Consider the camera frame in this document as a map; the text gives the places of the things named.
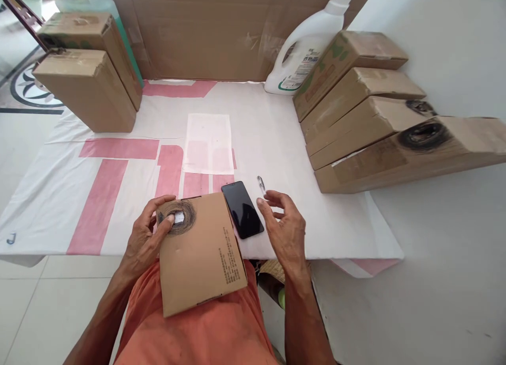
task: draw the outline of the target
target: white paper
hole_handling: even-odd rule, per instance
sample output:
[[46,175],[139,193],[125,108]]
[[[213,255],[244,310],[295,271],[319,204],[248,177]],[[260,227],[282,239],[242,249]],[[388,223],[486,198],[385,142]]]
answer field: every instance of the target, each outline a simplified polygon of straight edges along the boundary
[[233,175],[232,134],[227,114],[188,114],[182,170]]
[[174,214],[174,224],[182,223],[184,221],[183,211],[178,211]]

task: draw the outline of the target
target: stacked boxes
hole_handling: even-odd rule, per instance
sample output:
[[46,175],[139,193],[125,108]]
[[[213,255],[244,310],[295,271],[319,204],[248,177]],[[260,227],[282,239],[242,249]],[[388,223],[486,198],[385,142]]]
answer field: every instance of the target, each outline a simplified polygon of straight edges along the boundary
[[438,117],[381,33],[342,31],[294,96],[323,193],[356,193],[506,161],[498,119]]
[[[47,47],[64,50],[46,57],[34,76],[94,132],[132,131],[142,86],[113,17],[55,13],[37,34]],[[99,83],[108,86],[92,91]]]

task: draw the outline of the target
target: hand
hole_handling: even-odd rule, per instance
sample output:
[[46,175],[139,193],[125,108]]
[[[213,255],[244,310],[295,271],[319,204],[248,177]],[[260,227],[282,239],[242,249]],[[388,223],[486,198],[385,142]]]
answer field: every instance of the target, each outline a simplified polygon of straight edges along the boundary
[[157,258],[162,241],[174,224],[174,215],[167,216],[153,234],[153,227],[157,222],[153,213],[162,204],[175,198],[174,195],[165,195],[151,199],[133,223],[132,234],[118,269],[126,280],[135,282]]
[[[278,261],[285,272],[305,270],[307,268],[304,253],[306,221],[288,195],[269,190],[265,198],[267,201],[258,198],[257,205],[264,216],[270,243]],[[282,208],[284,213],[273,212],[271,207]]]

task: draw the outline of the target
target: white wall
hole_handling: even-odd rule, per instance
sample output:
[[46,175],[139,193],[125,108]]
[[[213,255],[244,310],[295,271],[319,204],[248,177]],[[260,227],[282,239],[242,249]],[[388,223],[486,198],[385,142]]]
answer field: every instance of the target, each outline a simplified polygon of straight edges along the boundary
[[[369,0],[439,114],[506,118],[506,0]],[[506,165],[373,192],[406,259],[370,280],[313,264],[344,365],[506,363]]]

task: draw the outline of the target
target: white sheet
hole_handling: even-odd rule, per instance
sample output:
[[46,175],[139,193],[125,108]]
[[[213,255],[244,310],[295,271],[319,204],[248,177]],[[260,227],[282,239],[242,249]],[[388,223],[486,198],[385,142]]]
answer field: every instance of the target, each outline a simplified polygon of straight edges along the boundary
[[183,171],[233,175],[232,135],[227,114],[190,113]]
[[[144,96],[128,134],[93,133],[66,110],[0,217],[0,255],[67,253],[103,160],[79,157],[85,140],[158,139],[158,153],[163,145],[184,148],[192,113],[230,116],[235,180],[244,182],[252,200],[262,196],[258,175],[266,189],[292,197],[307,222],[307,258],[403,258],[368,193],[320,193],[291,98],[250,83],[218,83],[203,98]],[[101,255],[123,254],[133,221],[154,197],[161,171],[157,159],[128,160]],[[179,197],[187,179],[183,171]],[[206,192],[212,192],[214,179],[201,179],[208,182],[202,186]],[[17,233],[14,245],[6,243],[11,232]],[[239,241],[244,258],[275,258],[266,232]]]

